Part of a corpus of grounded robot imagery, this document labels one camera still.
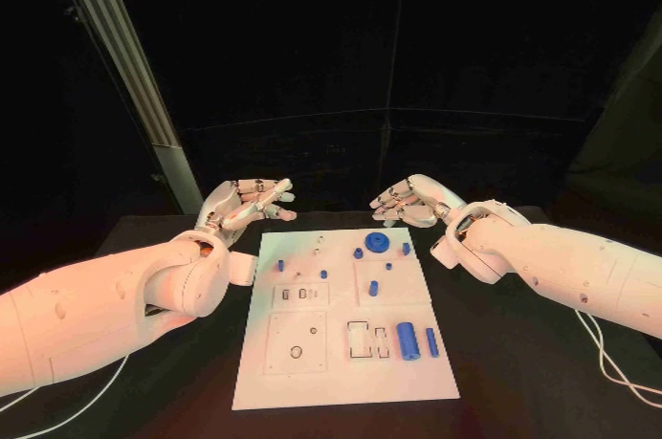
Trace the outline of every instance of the robotic hand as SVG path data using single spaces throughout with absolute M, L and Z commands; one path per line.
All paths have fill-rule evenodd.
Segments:
M 493 284 L 515 272 L 534 291 L 662 339 L 662 257 L 600 236 L 548 224 L 531 224 L 504 203 L 466 205 L 420 174 L 397 183 L 369 204 L 387 227 L 401 219 L 446 234 L 431 255 L 452 269 Z
M 228 282 L 253 284 L 257 258 L 228 248 L 255 220 L 297 214 L 290 180 L 225 182 L 196 229 L 156 246 L 69 265 L 0 296 L 0 396 L 69 380 L 217 308 Z

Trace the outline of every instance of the blue cylinder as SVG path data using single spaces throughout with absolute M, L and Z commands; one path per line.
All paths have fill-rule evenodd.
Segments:
M 400 340 L 400 352 L 405 361 L 414 361 L 421 357 L 418 349 L 417 334 L 414 333 L 414 324 L 408 321 L 401 322 L 395 327 L 397 339 Z
M 430 345 L 430 356 L 439 358 L 437 339 L 434 338 L 434 330 L 431 327 L 426 329 L 427 345 Z
M 365 238 L 365 247 L 372 252 L 384 252 L 390 248 L 390 237 L 378 231 L 369 233 Z

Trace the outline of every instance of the robotic arm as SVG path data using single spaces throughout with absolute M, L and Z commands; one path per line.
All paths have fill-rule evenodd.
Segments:
M 531 224 L 493 200 L 468 205 L 420 174 L 371 206 L 388 227 L 398 219 L 416 227 L 443 220 L 431 255 L 449 269 L 462 264 L 489 284 L 518 273 L 541 296 L 662 339 L 661 257 L 589 233 Z
M 196 229 L 156 246 L 41 274 L 0 296 L 0 396 L 87 374 L 217 308 L 251 285 L 257 258 L 228 249 L 255 220 L 293 220 L 290 180 L 225 182 Z

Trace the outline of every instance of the large blue cylinder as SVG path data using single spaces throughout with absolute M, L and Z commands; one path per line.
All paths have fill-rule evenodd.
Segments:
M 401 322 L 397 327 L 397 339 L 400 340 L 400 352 L 405 361 L 414 361 L 421 357 L 418 349 L 417 334 L 414 333 L 414 324 L 408 321 Z

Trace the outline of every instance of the white board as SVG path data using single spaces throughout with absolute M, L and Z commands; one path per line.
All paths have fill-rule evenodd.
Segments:
M 390 237 L 382 253 L 365 247 L 374 231 Z M 368 293 L 372 280 L 377 296 Z M 414 361 L 400 351 L 395 326 L 404 321 L 414 324 L 421 350 Z M 455 398 L 456 379 L 408 229 L 266 233 L 232 409 Z

